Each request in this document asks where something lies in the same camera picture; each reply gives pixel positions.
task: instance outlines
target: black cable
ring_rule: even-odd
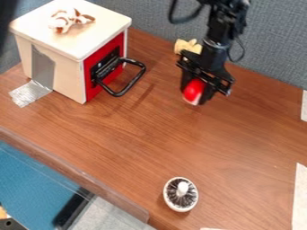
[[[176,10],[177,3],[178,3],[178,0],[172,0],[172,2],[171,2],[171,7],[170,7],[168,18],[169,18],[170,23],[172,23],[172,24],[180,24],[180,23],[189,22],[192,19],[195,19],[200,14],[201,10],[205,6],[204,4],[200,4],[200,6],[190,15],[188,15],[186,17],[174,19],[173,15],[174,15],[174,12]]]
[[[237,59],[233,59],[232,56],[231,56],[231,54],[230,54],[231,49],[232,49],[232,45],[231,45],[231,47],[229,47],[229,48],[227,49],[227,56],[228,56],[229,60],[230,60],[231,62],[233,62],[233,63],[236,63],[236,62],[241,61],[241,60],[244,58],[244,56],[245,56],[245,48],[244,48],[243,42],[241,41],[241,39],[240,39],[239,37],[236,37],[236,38],[235,38],[235,41],[237,41],[237,43],[238,43],[239,46],[241,47],[242,53],[241,53],[241,55],[240,55]]]

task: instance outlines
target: gray tape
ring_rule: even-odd
[[[19,107],[27,106],[53,90],[55,62],[32,45],[32,80],[9,92]]]

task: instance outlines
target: plush toy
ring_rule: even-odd
[[[197,40],[193,39],[190,41],[180,40],[177,39],[174,47],[175,54],[180,54],[180,52],[185,49],[187,51],[191,51],[196,54],[200,54],[202,50],[202,46],[200,44],[197,44]]]
[[[88,14],[80,14],[74,8],[58,10],[51,16],[48,27],[54,29],[57,33],[66,33],[74,24],[86,24],[94,22],[95,18]]]

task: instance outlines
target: metal handle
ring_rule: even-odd
[[[126,92],[128,92],[133,85],[135,85],[135,83],[143,76],[143,74],[146,71],[146,66],[139,62],[139,61],[135,61],[134,59],[130,59],[130,58],[126,58],[126,57],[120,57],[116,63],[116,66],[123,64],[123,63],[128,63],[134,66],[139,66],[141,67],[140,72],[137,73],[137,75],[119,92],[114,92],[113,90],[111,90],[105,83],[103,83],[101,81],[101,79],[96,79],[96,83],[98,85],[100,85],[106,92],[108,92],[109,94],[111,94],[114,97],[121,97],[123,96]]]

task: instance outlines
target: table surface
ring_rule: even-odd
[[[8,93],[28,79],[16,66],[0,77],[0,125],[146,208],[159,229],[290,229],[295,165],[307,164],[302,90],[228,65],[232,95],[193,107],[172,44],[138,30],[128,42],[148,71],[122,98],[102,92],[81,105],[53,92],[20,109]],[[189,213],[162,199],[175,176],[199,190]]]

